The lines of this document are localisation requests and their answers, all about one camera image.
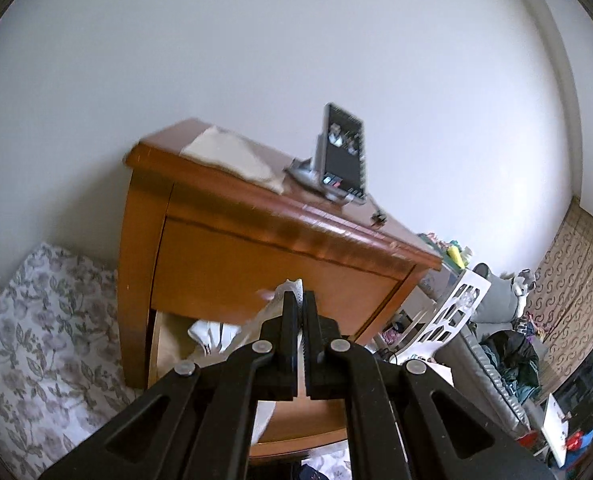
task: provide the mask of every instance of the white cloth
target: white cloth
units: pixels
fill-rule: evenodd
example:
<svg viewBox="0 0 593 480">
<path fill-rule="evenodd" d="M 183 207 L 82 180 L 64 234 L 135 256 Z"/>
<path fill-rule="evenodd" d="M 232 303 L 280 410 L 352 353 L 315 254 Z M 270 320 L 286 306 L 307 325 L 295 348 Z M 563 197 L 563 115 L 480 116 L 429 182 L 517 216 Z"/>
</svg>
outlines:
<svg viewBox="0 0 593 480">
<path fill-rule="evenodd" d="M 224 168 L 275 193 L 283 192 L 284 174 L 276 175 L 272 168 L 254 154 L 247 140 L 234 132 L 210 126 L 180 150 L 180 155 Z"/>
<path fill-rule="evenodd" d="M 205 368 L 206 366 L 225 361 L 236 349 L 247 345 L 247 343 L 258 340 L 263 322 L 283 314 L 283 296 L 287 291 L 294 292 L 299 306 L 303 306 L 302 280 L 296 280 L 295 282 L 287 280 L 285 283 L 276 287 L 274 298 L 263 307 L 256 317 L 240 328 L 233 325 L 225 325 L 204 320 L 194 323 L 188 330 L 188 334 L 192 339 L 197 340 L 201 346 L 198 347 L 189 358 L 196 362 L 201 368 Z M 228 327 L 227 332 L 222 329 L 222 327 L 225 326 Z M 236 335 L 231 338 L 228 345 L 225 345 L 224 341 L 226 338 L 229 338 L 234 331 L 236 331 Z M 206 346 L 210 349 L 209 353 L 202 350 Z M 299 334 L 299 347 L 300 346 L 301 335 Z M 252 430 L 252 444 L 256 444 L 259 441 L 265 428 L 267 428 L 270 418 L 272 418 L 272 413 L 274 413 L 275 406 L 276 402 L 273 400 L 259 401 L 256 418 L 254 419 L 254 429 Z"/>
</svg>

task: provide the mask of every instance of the drawer front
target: drawer front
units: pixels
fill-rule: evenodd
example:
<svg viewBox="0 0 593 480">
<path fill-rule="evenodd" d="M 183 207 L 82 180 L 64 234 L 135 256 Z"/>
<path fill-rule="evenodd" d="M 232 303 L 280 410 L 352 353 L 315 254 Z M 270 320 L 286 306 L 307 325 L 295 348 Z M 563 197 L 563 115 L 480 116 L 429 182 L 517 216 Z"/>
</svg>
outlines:
<svg viewBox="0 0 593 480">
<path fill-rule="evenodd" d="M 356 335 L 397 282 L 304 254 L 168 219 L 152 290 L 155 310 L 243 324 L 285 280 L 303 280 L 319 313 Z"/>
</svg>

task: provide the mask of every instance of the brown curtain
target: brown curtain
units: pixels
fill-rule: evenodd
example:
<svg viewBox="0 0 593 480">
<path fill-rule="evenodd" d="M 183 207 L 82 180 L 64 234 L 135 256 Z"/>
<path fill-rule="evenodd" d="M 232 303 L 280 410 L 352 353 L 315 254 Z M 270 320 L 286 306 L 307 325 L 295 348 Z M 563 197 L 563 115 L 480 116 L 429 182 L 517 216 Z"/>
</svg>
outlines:
<svg viewBox="0 0 593 480">
<path fill-rule="evenodd" d="M 536 273 L 527 310 L 545 329 L 541 398 L 554 392 L 593 348 L 593 216 L 572 200 Z"/>
</svg>

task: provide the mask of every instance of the silver rivet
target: silver rivet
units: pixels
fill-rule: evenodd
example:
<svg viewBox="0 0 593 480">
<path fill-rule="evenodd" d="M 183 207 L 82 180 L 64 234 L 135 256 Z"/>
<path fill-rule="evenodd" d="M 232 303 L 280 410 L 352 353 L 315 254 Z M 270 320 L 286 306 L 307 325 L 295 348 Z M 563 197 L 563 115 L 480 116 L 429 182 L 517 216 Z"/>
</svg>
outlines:
<svg viewBox="0 0 593 480">
<path fill-rule="evenodd" d="M 335 352 L 347 352 L 351 345 L 347 339 L 334 339 L 329 347 Z"/>
<path fill-rule="evenodd" d="M 259 339 L 258 341 L 254 341 L 254 343 L 252 343 L 252 350 L 254 350 L 257 354 L 266 354 L 272 351 L 272 343 L 266 341 L 265 339 Z"/>
<path fill-rule="evenodd" d="M 189 377 L 194 373 L 196 365 L 193 361 L 179 361 L 174 365 L 174 371 L 182 377 Z"/>
<path fill-rule="evenodd" d="M 427 365 L 423 361 L 419 361 L 418 359 L 412 359 L 411 361 L 407 361 L 405 365 L 407 371 L 414 375 L 423 375 L 425 370 L 427 370 Z"/>
</svg>

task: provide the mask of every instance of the leaf pattern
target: leaf pattern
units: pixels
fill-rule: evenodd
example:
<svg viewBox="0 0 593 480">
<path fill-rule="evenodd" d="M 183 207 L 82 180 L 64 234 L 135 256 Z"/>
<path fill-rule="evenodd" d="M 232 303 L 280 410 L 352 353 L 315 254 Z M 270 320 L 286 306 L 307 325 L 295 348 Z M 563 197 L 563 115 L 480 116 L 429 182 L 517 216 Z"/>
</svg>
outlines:
<svg viewBox="0 0 593 480">
<path fill-rule="evenodd" d="M 115 270 L 42 244 L 1 294 L 0 456 L 17 478 L 37 478 L 139 393 L 106 351 L 115 290 Z"/>
</svg>

